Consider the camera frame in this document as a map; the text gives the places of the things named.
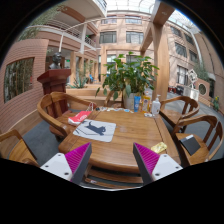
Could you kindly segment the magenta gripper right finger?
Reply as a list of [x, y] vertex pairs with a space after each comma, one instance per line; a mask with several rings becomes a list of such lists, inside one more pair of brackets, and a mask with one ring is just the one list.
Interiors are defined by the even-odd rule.
[[150, 184], [182, 169], [168, 154], [159, 155], [138, 143], [133, 144], [133, 154], [143, 185]]

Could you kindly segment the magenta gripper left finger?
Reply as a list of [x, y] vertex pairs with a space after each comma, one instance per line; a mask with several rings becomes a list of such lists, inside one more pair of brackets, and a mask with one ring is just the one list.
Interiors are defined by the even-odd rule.
[[92, 145], [87, 143], [66, 154], [57, 153], [42, 165], [41, 169], [79, 185], [91, 153]]

